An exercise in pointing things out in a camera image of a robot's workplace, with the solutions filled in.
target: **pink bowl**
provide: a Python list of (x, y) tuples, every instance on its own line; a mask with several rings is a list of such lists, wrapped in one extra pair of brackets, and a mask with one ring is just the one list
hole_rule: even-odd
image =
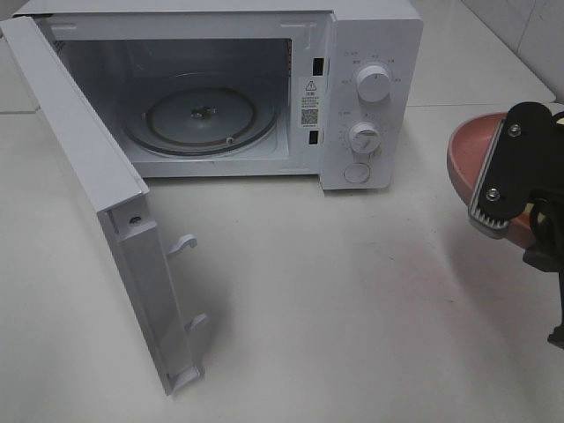
[[(449, 177), (456, 193), (466, 204), (471, 200), (474, 183), (495, 128), (505, 115), (492, 113), (474, 117), (456, 128), (450, 137), (447, 157)], [(535, 242), (527, 214), (511, 220), (506, 238), (524, 249)]]

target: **table surface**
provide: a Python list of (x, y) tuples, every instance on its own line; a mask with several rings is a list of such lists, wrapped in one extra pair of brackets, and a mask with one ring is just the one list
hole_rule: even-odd
[(492, 102), (407, 108), (378, 192), (149, 181), (164, 242), (198, 236), (171, 272), (212, 321), (206, 377), (171, 397), (38, 118), (0, 115), (0, 420), (561, 421), (556, 277), (472, 229), (446, 171), (455, 127), (514, 103)]
[[(554, 95), (460, 0), (412, 0), (424, 21), (410, 106), (552, 102)], [(0, 44), (0, 113), (34, 111)]]

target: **power level knob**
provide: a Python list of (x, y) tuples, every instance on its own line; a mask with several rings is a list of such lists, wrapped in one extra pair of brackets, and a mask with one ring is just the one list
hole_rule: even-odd
[(356, 75), (359, 96), (369, 103), (382, 100), (390, 92), (390, 72), (380, 64), (368, 64)]
[(349, 142), (354, 152), (358, 154), (371, 154), (382, 142), (380, 131), (373, 123), (361, 122), (349, 130)]

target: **round button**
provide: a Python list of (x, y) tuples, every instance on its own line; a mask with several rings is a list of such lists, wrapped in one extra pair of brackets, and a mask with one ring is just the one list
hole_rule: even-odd
[(390, 72), (380, 64), (369, 64), (356, 75), (359, 96), (369, 103), (382, 100), (390, 92)]
[(370, 178), (370, 166), (352, 163), (345, 169), (345, 179), (350, 183), (363, 183)]
[(349, 142), (354, 152), (358, 154), (371, 154), (380, 146), (382, 140), (376, 125), (369, 122), (361, 122), (349, 130)]

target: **qr code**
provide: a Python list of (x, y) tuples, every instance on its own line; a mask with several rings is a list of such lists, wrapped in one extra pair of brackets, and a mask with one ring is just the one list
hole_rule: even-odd
[(303, 108), (301, 110), (301, 124), (302, 125), (317, 125), (317, 119), (319, 117), (318, 108)]

